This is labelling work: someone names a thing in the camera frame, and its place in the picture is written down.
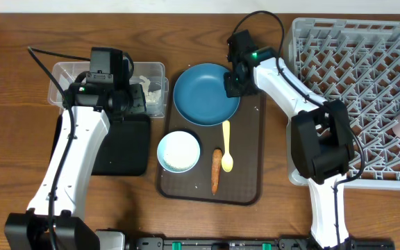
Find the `white tissue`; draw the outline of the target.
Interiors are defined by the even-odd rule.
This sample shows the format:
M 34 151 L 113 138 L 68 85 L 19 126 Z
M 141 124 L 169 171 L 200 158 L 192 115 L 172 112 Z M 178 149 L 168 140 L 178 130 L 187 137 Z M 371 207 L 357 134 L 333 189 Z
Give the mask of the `white tissue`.
M 161 83 L 152 82 L 145 76 L 140 76 L 140 85 L 142 86 L 146 103 L 157 103 L 161 98 Z

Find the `dark blue plate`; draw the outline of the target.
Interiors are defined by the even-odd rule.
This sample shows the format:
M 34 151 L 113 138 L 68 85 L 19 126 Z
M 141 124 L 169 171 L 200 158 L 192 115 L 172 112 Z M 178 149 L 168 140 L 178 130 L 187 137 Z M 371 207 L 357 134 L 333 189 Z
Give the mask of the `dark blue plate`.
M 240 98 L 226 95 L 226 73 L 227 68 L 214 63 L 201 63 L 185 70 L 173 90 L 174 105 L 180 115 L 198 126 L 215 126 L 230 119 Z

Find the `light blue rice bowl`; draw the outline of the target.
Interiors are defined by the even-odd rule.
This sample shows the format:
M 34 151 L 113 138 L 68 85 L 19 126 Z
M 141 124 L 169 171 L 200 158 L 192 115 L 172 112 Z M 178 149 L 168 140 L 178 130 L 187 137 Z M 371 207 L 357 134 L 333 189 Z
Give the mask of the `light blue rice bowl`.
M 191 170 L 200 157 L 200 145 L 191 133 L 168 133 L 158 144 L 158 162 L 165 171 L 183 173 Z

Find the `orange carrot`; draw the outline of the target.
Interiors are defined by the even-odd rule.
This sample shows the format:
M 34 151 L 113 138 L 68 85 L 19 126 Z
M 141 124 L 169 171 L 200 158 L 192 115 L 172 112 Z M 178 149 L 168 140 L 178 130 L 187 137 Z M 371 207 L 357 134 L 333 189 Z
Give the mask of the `orange carrot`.
M 215 149 L 212 154 L 211 165 L 211 192 L 215 195 L 219 187 L 219 175 L 222 168 L 222 151 Z

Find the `yellow plastic spoon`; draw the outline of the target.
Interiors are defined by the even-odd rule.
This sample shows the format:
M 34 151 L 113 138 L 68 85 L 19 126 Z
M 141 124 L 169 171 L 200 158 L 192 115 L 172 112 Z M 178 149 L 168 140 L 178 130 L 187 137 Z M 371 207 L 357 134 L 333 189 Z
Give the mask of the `yellow plastic spoon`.
M 233 168 L 233 158 L 230 153 L 231 123 L 228 120 L 225 120 L 222 123 L 222 133 L 224 138 L 224 154 L 222 156 L 222 168 L 225 172 L 230 172 Z

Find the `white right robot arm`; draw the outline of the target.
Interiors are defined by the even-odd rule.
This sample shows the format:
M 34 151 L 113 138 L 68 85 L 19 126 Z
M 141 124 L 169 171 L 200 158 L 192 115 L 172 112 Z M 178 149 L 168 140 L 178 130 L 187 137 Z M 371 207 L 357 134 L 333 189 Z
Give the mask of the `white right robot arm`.
M 232 70 L 224 75 L 228 97 L 262 91 L 287 115 L 288 162 L 306 179 L 312 204 L 311 235 L 319 249 L 349 243 L 343 189 L 356 136 L 343 102 L 308 89 L 271 47 L 258 48 L 247 30 L 227 39 Z

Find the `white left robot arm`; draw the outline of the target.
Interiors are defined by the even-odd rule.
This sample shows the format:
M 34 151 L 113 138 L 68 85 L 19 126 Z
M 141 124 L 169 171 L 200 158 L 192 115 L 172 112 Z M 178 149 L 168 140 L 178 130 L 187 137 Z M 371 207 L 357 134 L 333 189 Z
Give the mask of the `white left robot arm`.
M 140 83 L 89 73 L 67 90 L 47 173 L 26 212 L 9 214 L 11 249 L 126 249 L 125 233 L 84 222 L 92 175 L 140 176 L 149 157 L 150 119 Z

